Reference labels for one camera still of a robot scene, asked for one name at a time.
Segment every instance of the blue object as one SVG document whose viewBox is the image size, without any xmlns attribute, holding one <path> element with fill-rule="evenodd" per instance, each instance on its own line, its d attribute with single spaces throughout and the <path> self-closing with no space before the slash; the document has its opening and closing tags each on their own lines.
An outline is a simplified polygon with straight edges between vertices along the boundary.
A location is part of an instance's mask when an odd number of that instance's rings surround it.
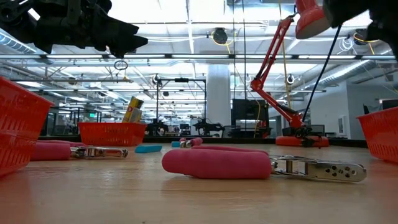
<svg viewBox="0 0 398 224">
<path fill-rule="evenodd" d="M 180 142 L 172 142 L 172 147 L 180 147 Z"/>
<path fill-rule="evenodd" d="M 136 147 L 136 153 L 159 152 L 160 150 L 162 150 L 161 145 L 137 146 Z"/>
</svg>

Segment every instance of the pink foam handle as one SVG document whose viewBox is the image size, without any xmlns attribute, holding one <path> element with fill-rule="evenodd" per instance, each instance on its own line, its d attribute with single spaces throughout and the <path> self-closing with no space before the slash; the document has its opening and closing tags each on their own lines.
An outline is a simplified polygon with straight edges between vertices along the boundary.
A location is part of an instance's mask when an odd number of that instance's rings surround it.
<svg viewBox="0 0 398 224">
<path fill-rule="evenodd" d="M 192 146 L 200 146 L 203 143 L 202 138 L 194 138 L 191 140 Z"/>
<path fill-rule="evenodd" d="M 163 159 L 164 170 L 202 179 L 266 179 L 271 161 L 261 152 L 174 149 Z"/>
<path fill-rule="evenodd" d="M 222 151 L 233 151 L 233 152 L 261 152 L 267 154 L 268 152 L 258 149 L 241 149 L 236 147 L 228 146 L 193 146 L 192 149 L 212 149 L 212 150 L 222 150 Z"/>
<path fill-rule="evenodd" d="M 69 158 L 69 144 L 37 142 L 30 161 L 61 161 Z"/>
<path fill-rule="evenodd" d="M 82 142 L 70 142 L 70 141 L 62 141 L 62 140 L 38 140 L 37 142 L 69 144 L 70 147 L 87 146 L 86 144 L 84 144 Z"/>
</svg>

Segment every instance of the table surface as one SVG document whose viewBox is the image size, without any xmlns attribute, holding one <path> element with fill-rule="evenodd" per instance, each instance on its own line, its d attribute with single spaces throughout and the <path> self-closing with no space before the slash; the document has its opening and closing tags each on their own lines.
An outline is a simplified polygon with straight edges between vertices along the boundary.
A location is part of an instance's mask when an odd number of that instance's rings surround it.
<svg viewBox="0 0 398 224">
<path fill-rule="evenodd" d="M 367 149 L 234 145 L 363 164 L 360 183 L 204 180 L 163 170 L 162 152 L 31 162 L 0 179 L 0 223 L 397 223 L 398 165 Z"/>
</svg>

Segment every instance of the red plastic basket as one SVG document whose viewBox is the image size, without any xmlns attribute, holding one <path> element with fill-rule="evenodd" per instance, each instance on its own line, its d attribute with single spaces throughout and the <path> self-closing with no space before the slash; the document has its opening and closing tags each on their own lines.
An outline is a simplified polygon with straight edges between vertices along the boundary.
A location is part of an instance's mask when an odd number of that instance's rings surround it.
<svg viewBox="0 0 398 224">
<path fill-rule="evenodd" d="M 0 176 L 26 166 L 52 103 L 0 77 Z"/>
<path fill-rule="evenodd" d="M 79 123 L 81 141 L 92 146 L 139 145 L 146 127 L 137 123 Z"/>
<path fill-rule="evenodd" d="M 398 162 L 398 107 L 358 117 L 372 156 Z"/>
</svg>

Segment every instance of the red desk lamp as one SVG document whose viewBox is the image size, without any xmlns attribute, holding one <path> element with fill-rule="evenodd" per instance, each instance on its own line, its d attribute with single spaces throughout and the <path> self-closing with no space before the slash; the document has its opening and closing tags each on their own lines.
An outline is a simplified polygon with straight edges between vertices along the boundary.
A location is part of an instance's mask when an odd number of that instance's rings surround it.
<svg viewBox="0 0 398 224">
<path fill-rule="evenodd" d="M 300 19 L 296 26 L 296 38 L 307 39 L 320 34 L 329 28 L 329 23 L 325 18 L 323 9 L 320 8 L 315 0 L 296 0 L 297 13 Z M 282 130 L 282 135 L 276 138 L 276 144 L 281 146 L 329 146 L 329 140 L 323 136 L 309 136 L 311 128 L 306 127 L 302 121 L 302 115 L 297 111 L 279 104 L 270 94 L 263 90 L 264 82 L 268 76 L 271 66 L 275 62 L 280 45 L 285 37 L 287 29 L 294 21 L 296 14 L 288 16 L 279 22 L 275 36 L 268 49 L 267 55 L 261 65 L 259 73 L 251 82 L 251 88 L 263 97 L 275 110 L 277 110 L 288 122 L 289 128 Z"/>
</svg>

